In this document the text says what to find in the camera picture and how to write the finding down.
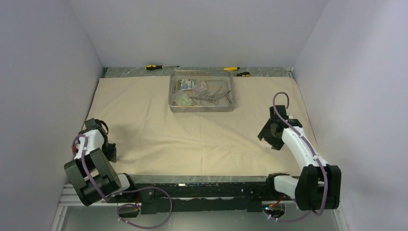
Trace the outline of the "beige surgical wrap cloth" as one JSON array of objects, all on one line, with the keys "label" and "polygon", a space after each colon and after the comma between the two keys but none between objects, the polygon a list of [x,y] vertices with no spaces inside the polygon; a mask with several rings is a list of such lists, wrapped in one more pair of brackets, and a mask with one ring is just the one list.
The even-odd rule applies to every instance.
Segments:
[{"label": "beige surgical wrap cloth", "polygon": [[288,77],[236,77],[237,104],[226,113],[173,113],[169,77],[100,80],[88,114],[103,120],[116,144],[119,173],[161,176],[266,176],[300,174],[287,146],[258,139],[273,103],[289,103],[317,145],[297,83]]}]

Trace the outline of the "wire mesh instrument tray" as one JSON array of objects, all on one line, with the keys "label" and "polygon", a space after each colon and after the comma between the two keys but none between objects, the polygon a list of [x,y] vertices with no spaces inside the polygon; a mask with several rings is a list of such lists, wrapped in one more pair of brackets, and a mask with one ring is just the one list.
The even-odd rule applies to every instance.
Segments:
[{"label": "wire mesh instrument tray", "polygon": [[[219,93],[229,91],[229,97],[232,105],[229,104],[224,96],[215,105],[207,101],[194,100],[193,106],[177,106],[173,100],[177,92],[185,92],[188,96],[196,96],[192,90],[176,90],[176,83],[180,79],[194,79],[195,84],[205,82],[208,91],[215,92],[220,87]],[[201,112],[231,112],[236,106],[234,81],[231,72],[228,71],[174,71],[170,75],[168,105],[173,113],[201,113]]]}]

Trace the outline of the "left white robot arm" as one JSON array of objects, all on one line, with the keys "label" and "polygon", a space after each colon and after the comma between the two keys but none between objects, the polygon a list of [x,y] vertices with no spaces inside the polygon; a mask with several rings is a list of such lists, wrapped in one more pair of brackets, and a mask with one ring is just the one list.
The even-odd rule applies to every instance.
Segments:
[{"label": "left white robot arm", "polygon": [[115,196],[132,202],[139,193],[129,174],[117,173],[112,167],[117,161],[117,148],[109,142],[108,134],[104,121],[87,120],[72,142],[73,160],[64,165],[68,180],[85,206],[101,200],[109,202]]}]

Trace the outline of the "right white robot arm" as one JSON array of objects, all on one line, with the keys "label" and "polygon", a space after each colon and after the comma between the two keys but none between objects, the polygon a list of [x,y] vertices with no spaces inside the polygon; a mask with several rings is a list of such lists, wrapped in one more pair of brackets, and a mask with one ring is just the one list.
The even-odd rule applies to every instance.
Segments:
[{"label": "right white robot arm", "polygon": [[265,186],[266,196],[276,200],[284,194],[295,200],[302,211],[337,209],[340,204],[340,168],[321,157],[307,138],[300,121],[289,118],[286,106],[272,106],[269,112],[270,118],[258,139],[266,141],[276,151],[287,146],[301,173],[297,178],[286,173],[270,174]]}]

